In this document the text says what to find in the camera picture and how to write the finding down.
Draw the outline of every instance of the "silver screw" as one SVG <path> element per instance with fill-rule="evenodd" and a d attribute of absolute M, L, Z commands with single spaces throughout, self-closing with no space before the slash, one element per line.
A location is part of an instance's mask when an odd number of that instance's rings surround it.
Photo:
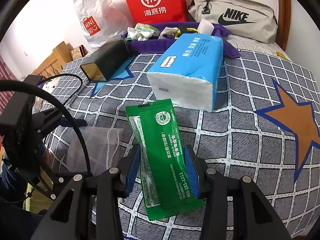
<path fill-rule="evenodd" d="M 249 176 L 244 176 L 242 178 L 242 180 L 245 182 L 245 183 L 250 183 L 251 182 L 251 178 Z"/>
<path fill-rule="evenodd" d="M 216 170 L 214 168 L 207 168 L 207 173 L 213 175 L 216 173 Z"/>
<path fill-rule="evenodd" d="M 80 175 L 80 174 L 74 175 L 74 177 L 73 177 L 74 181 L 79 181 L 81 179 L 82 179 L 82 175 Z"/>
<path fill-rule="evenodd" d="M 118 169 L 117 167 L 112 167 L 112 168 L 110 168 L 110 170 L 109 170 L 109 172 L 110 172 L 111 174 L 116 174 L 118 171 L 119 171 L 119 169 Z"/>

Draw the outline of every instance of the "wooden bed frame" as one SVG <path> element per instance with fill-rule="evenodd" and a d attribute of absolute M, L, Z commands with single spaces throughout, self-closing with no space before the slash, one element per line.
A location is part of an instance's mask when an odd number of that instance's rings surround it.
<path fill-rule="evenodd" d="M 283 51 L 285 51 L 290 30 L 291 0 L 278 0 L 278 4 L 279 12 L 276 43 Z"/>
<path fill-rule="evenodd" d="M 32 74 L 42 75 L 45 78 L 60 74 L 62 73 L 63 66 L 70 61 L 72 61 L 70 49 L 68 49 L 63 41 L 52 50 L 49 57 Z"/>

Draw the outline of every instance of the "green snack package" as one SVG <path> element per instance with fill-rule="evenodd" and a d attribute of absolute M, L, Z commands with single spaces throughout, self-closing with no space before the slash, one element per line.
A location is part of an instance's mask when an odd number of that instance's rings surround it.
<path fill-rule="evenodd" d="M 127 106 L 126 114 L 141 144 L 140 176 L 149 220 L 202 207 L 203 200 L 190 189 L 171 100 Z"/>

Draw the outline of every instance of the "nike swoosh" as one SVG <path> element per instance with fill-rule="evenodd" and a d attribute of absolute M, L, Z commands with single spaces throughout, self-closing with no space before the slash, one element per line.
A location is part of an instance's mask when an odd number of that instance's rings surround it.
<path fill-rule="evenodd" d="M 244 24 L 244 23 L 254 23 L 254 22 L 236 22 L 236 21 L 226 21 L 223 19 L 223 14 L 218 19 L 218 23 L 223 26 L 235 25 L 235 24 Z"/>

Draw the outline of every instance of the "nike bag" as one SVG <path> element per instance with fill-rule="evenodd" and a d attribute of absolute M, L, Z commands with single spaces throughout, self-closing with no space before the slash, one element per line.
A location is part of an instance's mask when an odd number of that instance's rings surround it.
<path fill-rule="evenodd" d="M 185 22 L 186 0 L 126 0 L 135 23 Z"/>
<path fill-rule="evenodd" d="M 272 8 L 250 0 L 192 0 L 189 13 L 200 22 L 219 23 L 233 34 L 268 43 L 276 35 Z"/>
<path fill-rule="evenodd" d="M 73 0 L 73 5 L 91 49 L 121 38 L 121 34 L 127 32 L 129 22 L 113 8 L 112 0 Z"/>

